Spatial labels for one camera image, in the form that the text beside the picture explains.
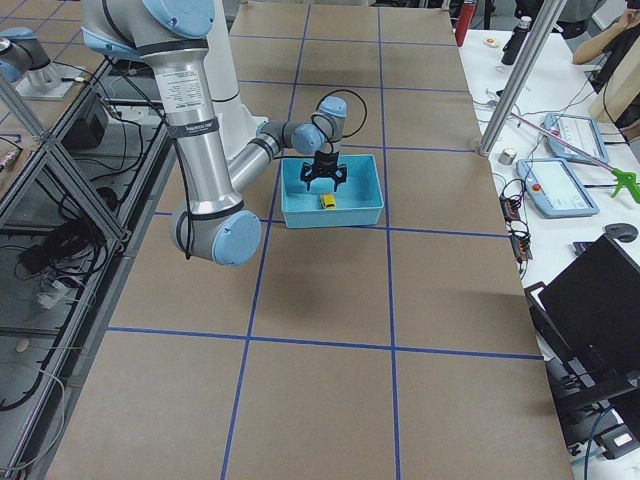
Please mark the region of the second grey robot arm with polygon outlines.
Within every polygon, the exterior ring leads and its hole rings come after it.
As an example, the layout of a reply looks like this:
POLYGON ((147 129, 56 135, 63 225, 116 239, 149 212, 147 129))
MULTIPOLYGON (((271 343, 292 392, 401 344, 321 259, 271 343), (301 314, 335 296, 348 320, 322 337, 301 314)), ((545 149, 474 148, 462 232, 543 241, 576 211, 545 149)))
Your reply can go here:
POLYGON ((1 31, 1 76, 29 100, 61 100, 71 89, 35 33, 26 27, 1 31))

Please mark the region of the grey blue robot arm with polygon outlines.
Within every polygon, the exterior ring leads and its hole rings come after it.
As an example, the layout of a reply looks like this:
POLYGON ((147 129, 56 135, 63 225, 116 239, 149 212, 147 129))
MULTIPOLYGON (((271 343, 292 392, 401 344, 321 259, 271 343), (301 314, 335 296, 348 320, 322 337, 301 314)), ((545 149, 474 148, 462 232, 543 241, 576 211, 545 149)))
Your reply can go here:
POLYGON ((152 69, 185 190, 171 238, 186 256, 246 263, 262 235, 243 190, 286 149, 302 154, 305 185, 347 179, 340 163, 347 106, 320 100, 307 123, 254 117, 242 103, 220 1, 85 1, 85 44, 152 69))

